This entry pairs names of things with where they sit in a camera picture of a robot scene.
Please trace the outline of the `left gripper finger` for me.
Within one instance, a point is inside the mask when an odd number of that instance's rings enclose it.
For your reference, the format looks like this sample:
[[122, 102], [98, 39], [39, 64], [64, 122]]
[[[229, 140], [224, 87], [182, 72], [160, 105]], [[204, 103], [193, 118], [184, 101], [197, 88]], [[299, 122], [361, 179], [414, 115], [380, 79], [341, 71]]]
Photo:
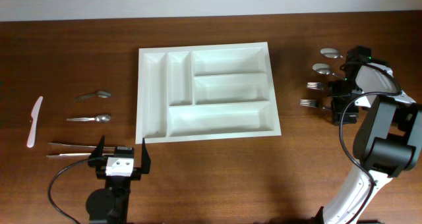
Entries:
[[90, 159], [100, 158], [103, 156], [104, 142], [105, 142], [105, 136], [103, 135], [100, 139], [99, 144], [94, 148], [94, 150], [90, 154], [89, 156]]
[[149, 174], [151, 168], [151, 159], [146, 149], [145, 138], [142, 139], [142, 157], [141, 157], [141, 172], [142, 174]]

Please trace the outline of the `metal fork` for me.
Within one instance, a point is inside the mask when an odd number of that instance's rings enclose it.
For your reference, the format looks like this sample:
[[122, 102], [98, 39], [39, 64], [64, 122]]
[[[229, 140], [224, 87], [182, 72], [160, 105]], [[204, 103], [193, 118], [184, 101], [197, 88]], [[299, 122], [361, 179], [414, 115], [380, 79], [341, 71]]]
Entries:
[[300, 106], [304, 106], [304, 107], [312, 107], [312, 108], [324, 109], [328, 111], [332, 110], [331, 107], [325, 106], [321, 101], [317, 99], [300, 99], [299, 104]]
[[327, 83], [323, 82], [308, 82], [306, 87], [311, 90], [328, 91]]

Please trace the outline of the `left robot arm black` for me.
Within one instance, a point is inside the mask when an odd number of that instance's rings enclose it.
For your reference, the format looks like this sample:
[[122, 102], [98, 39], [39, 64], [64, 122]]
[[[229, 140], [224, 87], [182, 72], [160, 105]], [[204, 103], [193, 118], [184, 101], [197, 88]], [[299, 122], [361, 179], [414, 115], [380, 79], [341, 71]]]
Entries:
[[139, 181], [150, 172], [151, 159], [142, 142], [141, 166], [135, 167], [135, 149], [117, 146], [111, 155], [104, 154], [105, 138], [88, 157], [88, 166], [95, 168], [96, 177], [105, 181], [103, 188], [93, 191], [86, 201], [90, 223], [126, 223], [131, 182]]

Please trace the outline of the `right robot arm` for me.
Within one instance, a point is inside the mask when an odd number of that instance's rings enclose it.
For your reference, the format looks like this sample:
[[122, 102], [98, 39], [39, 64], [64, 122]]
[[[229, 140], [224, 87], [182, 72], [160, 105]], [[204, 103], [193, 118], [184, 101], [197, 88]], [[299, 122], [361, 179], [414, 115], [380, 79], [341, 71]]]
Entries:
[[336, 197], [319, 209], [315, 223], [358, 223], [379, 190], [413, 169], [421, 153], [421, 104], [403, 91], [390, 65], [372, 57], [368, 47], [356, 46], [340, 70], [345, 75], [328, 83], [332, 122], [342, 128], [356, 123], [360, 109], [367, 115], [351, 152], [339, 130], [352, 168]]

